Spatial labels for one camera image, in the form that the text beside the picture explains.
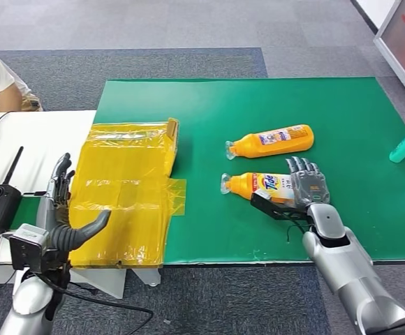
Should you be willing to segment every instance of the bottle label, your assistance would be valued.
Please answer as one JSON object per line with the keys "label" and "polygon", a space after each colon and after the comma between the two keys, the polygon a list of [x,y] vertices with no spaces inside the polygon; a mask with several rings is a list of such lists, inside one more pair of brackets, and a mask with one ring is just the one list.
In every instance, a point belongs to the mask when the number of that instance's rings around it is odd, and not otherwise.
{"label": "bottle label", "polygon": [[253,173],[252,192],[264,190],[271,198],[294,199],[294,192],[289,174]]}
{"label": "bottle label", "polygon": [[304,137],[307,135],[307,131],[302,126],[293,126],[260,133],[258,134],[258,138],[260,138],[261,144],[267,145],[279,141],[289,141],[292,138]]}

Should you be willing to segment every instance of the tide logo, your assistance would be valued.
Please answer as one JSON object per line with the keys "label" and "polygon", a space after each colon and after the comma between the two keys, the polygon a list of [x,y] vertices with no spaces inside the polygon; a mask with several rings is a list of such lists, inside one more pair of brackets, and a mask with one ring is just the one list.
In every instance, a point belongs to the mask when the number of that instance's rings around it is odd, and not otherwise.
{"label": "tide logo", "polygon": [[279,178],[274,177],[272,174],[264,174],[261,183],[266,190],[277,190],[280,186]]}

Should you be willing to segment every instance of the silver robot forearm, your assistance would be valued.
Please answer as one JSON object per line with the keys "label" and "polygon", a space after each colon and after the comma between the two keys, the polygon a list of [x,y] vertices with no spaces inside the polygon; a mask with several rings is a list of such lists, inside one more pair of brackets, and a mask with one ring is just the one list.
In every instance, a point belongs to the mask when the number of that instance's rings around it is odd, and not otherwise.
{"label": "silver robot forearm", "polygon": [[303,245],[358,334],[405,334],[405,307],[387,292],[372,259],[329,204],[311,204]]}

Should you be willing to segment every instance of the yellow packaging tape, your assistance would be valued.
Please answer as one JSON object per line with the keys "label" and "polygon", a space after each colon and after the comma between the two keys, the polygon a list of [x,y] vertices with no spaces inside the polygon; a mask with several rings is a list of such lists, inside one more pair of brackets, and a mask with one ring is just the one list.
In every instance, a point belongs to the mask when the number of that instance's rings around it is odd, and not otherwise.
{"label": "yellow packaging tape", "polygon": [[172,215],[184,215],[186,181],[169,179],[178,121],[95,124],[82,148],[69,219],[82,227],[110,209],[106,228],[70,255],[75,267],[162,264]]}

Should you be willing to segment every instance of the antenna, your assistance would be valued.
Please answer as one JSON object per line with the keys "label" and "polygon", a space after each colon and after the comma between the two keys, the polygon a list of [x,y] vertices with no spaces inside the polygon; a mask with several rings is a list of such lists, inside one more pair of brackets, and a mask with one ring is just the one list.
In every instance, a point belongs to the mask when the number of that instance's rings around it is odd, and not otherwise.
{"label": "antenna", "polygon": [[10,182],[10,179],[13,175],[13,171],[15,170],[15,167],[17,167],[17,164],[20,160],[21,154],[22,153],[23,149],[24,147],[20,147],[15,159],[13,160],[13,163],[11,164],[8,172],[7,172],[7,175],[5,176],[5,179],[4,179],[4,182],[2,183],[2,185],[8,185],[8,183]]}

